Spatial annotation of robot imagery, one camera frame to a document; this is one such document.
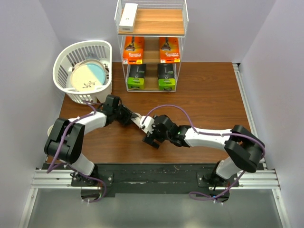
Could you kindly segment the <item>green black razor box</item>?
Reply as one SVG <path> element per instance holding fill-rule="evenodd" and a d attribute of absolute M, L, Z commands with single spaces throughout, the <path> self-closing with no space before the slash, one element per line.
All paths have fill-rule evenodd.
<path fill-rule="evenodd" d="M 129 89 L 143 90 L 145 88 L 146 64 L 130 65 L 130 71 L 127 78 Z"/>
<path fill-rule="evenodd" d="M 157 66 L 160 91 L 174 91 L 176 87 L 174 64 L 160 63 Z"/>

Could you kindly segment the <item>grey Harry's box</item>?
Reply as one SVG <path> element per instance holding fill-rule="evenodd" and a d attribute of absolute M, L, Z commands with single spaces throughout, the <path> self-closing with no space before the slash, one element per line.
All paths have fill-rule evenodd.
<path fill-rule="evenodd" d="M 120 32 L 132 33 L 134 30 L 136 15 L 138 10 L 138 4 L 136 3 L 126 3 L 121 15 L 121 20 L 119 23 Z"/>

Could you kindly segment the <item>orange Gillette razor pack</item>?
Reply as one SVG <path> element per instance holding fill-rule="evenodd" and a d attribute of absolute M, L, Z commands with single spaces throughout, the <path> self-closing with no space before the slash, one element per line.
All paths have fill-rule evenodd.
<path fill-rule="evenodd" d="M 159 37 L 160 63 L 179 63 L 179 39 L 176 37 Z"/>
<path fill-rule="evenodd" d="M 123 48 L 123 64 L 140 65 L 143 63 L 144 37 L 127 36 Z"/>

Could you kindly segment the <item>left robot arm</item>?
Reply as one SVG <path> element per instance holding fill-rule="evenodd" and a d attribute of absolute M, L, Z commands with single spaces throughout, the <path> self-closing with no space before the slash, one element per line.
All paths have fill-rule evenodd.
<path fill-rule="evenodd" d="M 93 102 L 83 101 L 92 108 L 92 112 L 76 118 L 58 118 L 48 135 L 44 152 L 53 157 L 47 169 L 50 173 L 56 168 L 57 160 L 70 166 L 87 186 L 94 186 L 100 181 L 98 167 L 82 153 L 84 136 L 99 128 L 107 127 L 114 121 L 121 125 L 129 125 L 136 122 L 139 115 L 129 110 L 122 104 L 120 97 L 108 95 L 105 101 L 97 108 Z"/>

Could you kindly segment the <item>white Harry's box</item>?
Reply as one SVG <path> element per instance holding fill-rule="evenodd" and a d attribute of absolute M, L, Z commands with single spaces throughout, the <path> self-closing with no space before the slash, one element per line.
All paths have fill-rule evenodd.
<path fill-rule="evenodd" d="M 144 116 L 137 116 L 137 117 L 134 117 L 132 118 L 132 122 L 135 123 L 135 125 L 140 129 L 142 130 L 144 133 L 147 133 L 147 128 L 142 124 L 143 122 L 143 119 L 144 119 Z"/>

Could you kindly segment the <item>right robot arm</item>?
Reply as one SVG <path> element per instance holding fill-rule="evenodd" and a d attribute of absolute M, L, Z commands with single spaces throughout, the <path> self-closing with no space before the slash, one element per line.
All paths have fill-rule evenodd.
<path fill-rule="evenodd" d="M 177 147 L 209 147 L 225 151 L 228 158 L 219 161 L 204 179 L 218 187 L 240 171 L 255 173 L 265 155 L 264 144 L 241 125 L 226 130 L 205 130 L 190 125 L 177 125 L 168 116 L 143 116 L 140 128 L 143 141 L 158 149 L 165 140 Z"/>

